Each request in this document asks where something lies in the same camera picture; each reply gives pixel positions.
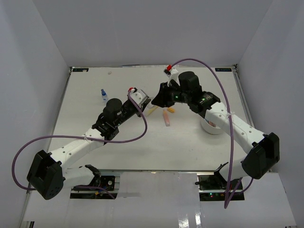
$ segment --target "orange object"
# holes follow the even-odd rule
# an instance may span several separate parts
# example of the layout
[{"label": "orange object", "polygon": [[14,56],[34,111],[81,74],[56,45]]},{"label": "orange object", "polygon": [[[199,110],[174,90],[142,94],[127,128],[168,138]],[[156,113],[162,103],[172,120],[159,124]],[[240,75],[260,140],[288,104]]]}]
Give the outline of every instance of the orange object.
[{"label": "orange object", "polygon": [[175,113],[175,109],[174,108],[167,108],[167,111],[171,112],[171,113]]},{"label": "orange object", "polygon": [[167,113],[166,110],[163,110],[162,116],[163,116],[163,119],[165,121],[166,127],[169,127],[170,126],[170,120],[169,120],[169,116],[168,116],[168,113]]}]

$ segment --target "pink marker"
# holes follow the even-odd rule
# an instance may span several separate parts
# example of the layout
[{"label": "pink marker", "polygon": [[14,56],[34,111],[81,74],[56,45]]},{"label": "pink marker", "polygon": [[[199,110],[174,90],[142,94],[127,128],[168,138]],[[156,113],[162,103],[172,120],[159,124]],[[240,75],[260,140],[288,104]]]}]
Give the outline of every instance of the pink marker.
[{"label": "pink marker", "polygon": [[166,127],[169,127],[170,126],[170,120],[169,120],[169,116],[168,116],[167,111],[163,110],[162,115],[163,115],[163,119],[165,121]]}]

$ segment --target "plastic bottle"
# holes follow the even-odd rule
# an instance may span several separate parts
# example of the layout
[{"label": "plastic bottle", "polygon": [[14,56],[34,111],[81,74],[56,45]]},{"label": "plastic bottle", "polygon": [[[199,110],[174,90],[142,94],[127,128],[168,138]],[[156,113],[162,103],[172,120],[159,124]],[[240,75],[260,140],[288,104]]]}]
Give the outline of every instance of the plastic bottle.
[{"label": "plastic bottle", "polygon": [[101,90],[101,96],[103,97],[104,103],[106,104],[108,102],[109,98],[103,89]]}]

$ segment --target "white tabletop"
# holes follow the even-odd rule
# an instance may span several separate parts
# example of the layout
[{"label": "white tabletop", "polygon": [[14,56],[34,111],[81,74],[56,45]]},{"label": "white tabletop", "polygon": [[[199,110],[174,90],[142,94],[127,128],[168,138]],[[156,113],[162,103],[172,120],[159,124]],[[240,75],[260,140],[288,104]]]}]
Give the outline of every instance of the white tabletop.
[{"label": "white tabletop", "polygon": [[[54,134],[82,135],[97,120],[104,104],[100,90],[109,98],[127,99],[129,87],[143,89],[149,96],[158,93],[161,82],[167,80],[164,66],[99,67],[88,72],[71,74]],[[222,91],[207,68],[178,67],[179,72],[193,71],[205,91],[213,92],[224,102]],[[231,110],[246,121],[237,85],[232,72],[217,72],[230,102]],[[72,167],[91,164],[99,169],[161,169],[214,170],[229,160],[230,138],[225,133],[210,135],[200,125],[199,115],[186,104],[176,104],[169,113],[170,127],[164,124],[162,109],[147,117],[148,132],[136,142],[110,144],[96,149]],[[144,131],[141,118],[133,116],[119,127],[115,140],[126,140]],[[53,139],[50,149],[68,143],[69,139]],[[234,159],[245,155],[235,144]]]},{"label": "white tabletop", "polygon": [[[295,226],[277,173],[254,180],[245,200],[200,202],[194,174],[124,173],[119,192],[138,197],[70,199],[70,190],[44,200],[33,191],[24,221],[34,228],[284,228]],[[250,181],[243,179],[244,186]]]}]

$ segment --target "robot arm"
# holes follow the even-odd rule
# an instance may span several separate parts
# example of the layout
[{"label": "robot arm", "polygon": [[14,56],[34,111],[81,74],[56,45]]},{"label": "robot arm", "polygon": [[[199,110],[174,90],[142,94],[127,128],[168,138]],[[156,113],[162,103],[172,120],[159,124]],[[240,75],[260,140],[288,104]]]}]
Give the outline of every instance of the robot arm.
[{"label": "robot arm", "polygon": [[[215,123],[230,135],[230,125],[225,105],[211,92],[202,91],[198,77],[191,71],[178,75],[176,69],[164,71],[169,81],[161,83],[157,96],[152,104],[159,107],[170,107],[177,103],[186,103],[190,110],[202,118]],[[253,128],[246,122],[232,115],[234,139],[247,153],[245,158],[234,161],[231,179],[250,176],[260,179],[279,161],[279,138]],[[228,162],[221,165],[215,176],[222,183],[228,179]]]},{"label": "robot arm", "polygon": [[[143,90],[136,88],[130,89],[130,97],[142,111],[151,101]],[[46,200],[55,197],[63,187],[96,186],[100,179],[97,168],[92,165],[74,169],[69,167],[90,151],[106,144],[92,141],[90,138],[112,140],[119,133],[118,127],[134,114],[140,115],[130,100],[124,104],[117,98],[109,100],[96,123],[81,136],[81,139],[76,139],[49,153],[38,152],[28,172],[27,180]]]}]

